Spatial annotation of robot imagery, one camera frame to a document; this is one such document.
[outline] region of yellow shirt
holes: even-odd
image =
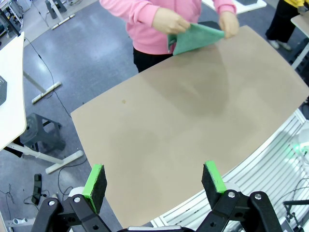
[[[288,4],[298,8],[299,6],[304,6],[305,1],[309,3],[309,0],[285,0]]]

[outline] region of pink sweatshirt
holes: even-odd
[[[168,54],[167,36],[154,28],[152,22],[159,7],[180,14],[190,23],[196,23],[201,14],[202,0],[99,0],[114,16],[124,19],[126,30],[136,50],[153,55]],[[218,14],[236,13],[232,0],[213,0]]]

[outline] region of green cloth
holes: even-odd
[[[173,52],[173,55],[177,55],[213,44],[223,37],[224,31],[192,23],[185,33],[168,35],[168,49],[177,42]]]

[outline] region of black pants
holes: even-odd
[[[172,56],[173,54],[151,55],[140,52],[135,48],[133,49],[134,64],[139,70],[139,73]]]
[[[286,43],[290,39],[295,25],[291,22],[291,18],[298,15],[297,8],[288,4],[284,0],[279,0],[275,16],[266,32],[269,40],[279,40]]]

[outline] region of beige table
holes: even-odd
[[[0,232],[7,232],[1,212],[0,212]]]
[[[298,15],[291,19],[291,22],[295,24],[308,38],[309,38],[309,11],[307,11],[304,15]],[[304,50],[299,54],[296,58],[292,67],[296,69],[298,65],[303,61],[304,57],[309,52],[309,43],[306,45]]]
[[[229,172],[308,95],[291,66],[242,27],[124,81],[72,118],[90,164],[105,165],[107,200],[127,227],[201,191],[204,161]]]

